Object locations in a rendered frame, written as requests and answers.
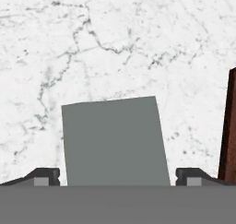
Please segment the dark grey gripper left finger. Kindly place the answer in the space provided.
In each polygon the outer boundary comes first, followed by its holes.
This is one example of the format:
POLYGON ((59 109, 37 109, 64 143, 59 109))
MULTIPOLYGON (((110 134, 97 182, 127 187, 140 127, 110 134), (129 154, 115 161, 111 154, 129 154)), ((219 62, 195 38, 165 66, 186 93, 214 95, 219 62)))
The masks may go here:
POLYGON ((27 185, 27 186, 59 186, 59 168, 36 168, 24 177, 0 183, 0 186, 27 185))

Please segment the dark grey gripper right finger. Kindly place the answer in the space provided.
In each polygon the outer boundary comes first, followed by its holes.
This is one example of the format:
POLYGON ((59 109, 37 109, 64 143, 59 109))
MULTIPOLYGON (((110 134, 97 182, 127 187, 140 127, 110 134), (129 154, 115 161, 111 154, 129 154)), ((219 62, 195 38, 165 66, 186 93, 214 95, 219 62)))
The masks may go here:
POLYGON ((229 183, 213 178, 199 168, 177 168, 175 175, 177 177, 177 186, 236 186, 236 183, 229 183))

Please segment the dark brown wooden cutting board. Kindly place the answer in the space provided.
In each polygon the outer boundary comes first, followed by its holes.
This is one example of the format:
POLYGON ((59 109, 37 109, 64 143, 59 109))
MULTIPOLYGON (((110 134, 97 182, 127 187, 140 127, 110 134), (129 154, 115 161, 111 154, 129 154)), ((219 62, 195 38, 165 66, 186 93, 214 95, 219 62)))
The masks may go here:
POLYGON ((236 183, 236 67, 229 73, 218 177, 236 183))

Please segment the grey rectangular sponge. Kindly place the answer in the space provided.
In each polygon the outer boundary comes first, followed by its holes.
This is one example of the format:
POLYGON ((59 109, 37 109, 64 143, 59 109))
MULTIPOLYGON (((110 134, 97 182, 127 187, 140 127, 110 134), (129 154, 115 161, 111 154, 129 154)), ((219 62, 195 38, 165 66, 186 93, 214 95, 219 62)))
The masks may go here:
POLYGON ((168 186, 155 97, 62 107, 67 184, 168 186))

